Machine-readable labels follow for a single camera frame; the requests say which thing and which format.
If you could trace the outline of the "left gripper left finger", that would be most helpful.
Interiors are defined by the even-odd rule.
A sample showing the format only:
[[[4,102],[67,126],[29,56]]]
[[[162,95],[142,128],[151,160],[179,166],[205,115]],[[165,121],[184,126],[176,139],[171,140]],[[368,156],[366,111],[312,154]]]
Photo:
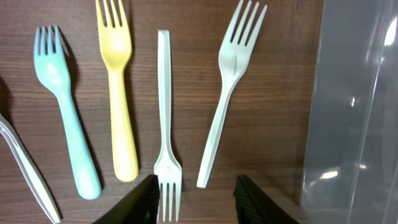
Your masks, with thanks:
[[[150,174],[93,224],[156,224],[159,198],[158,177]]]

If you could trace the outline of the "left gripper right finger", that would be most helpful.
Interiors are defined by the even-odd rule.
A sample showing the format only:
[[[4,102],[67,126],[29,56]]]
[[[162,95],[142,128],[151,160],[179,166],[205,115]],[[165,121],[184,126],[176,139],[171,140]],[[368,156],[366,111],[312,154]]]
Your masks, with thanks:
[[[237,176],[234,197],[239,224],[299,224],[247,175]]]

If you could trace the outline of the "white fork tines down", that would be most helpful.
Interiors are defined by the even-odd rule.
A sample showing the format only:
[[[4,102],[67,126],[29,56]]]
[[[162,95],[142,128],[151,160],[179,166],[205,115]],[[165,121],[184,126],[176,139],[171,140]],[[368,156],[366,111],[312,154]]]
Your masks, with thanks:
[[[158,177],[162,200],[159,205],[162,219],[172,219],[172,207],[175,207],[175,220],[178,221],[182,194],[182,166],[174,156],[171,143],[172,112],[172,62],[170,32],[158,31],[158,91],[161,147],[154,165],[154,174]]]

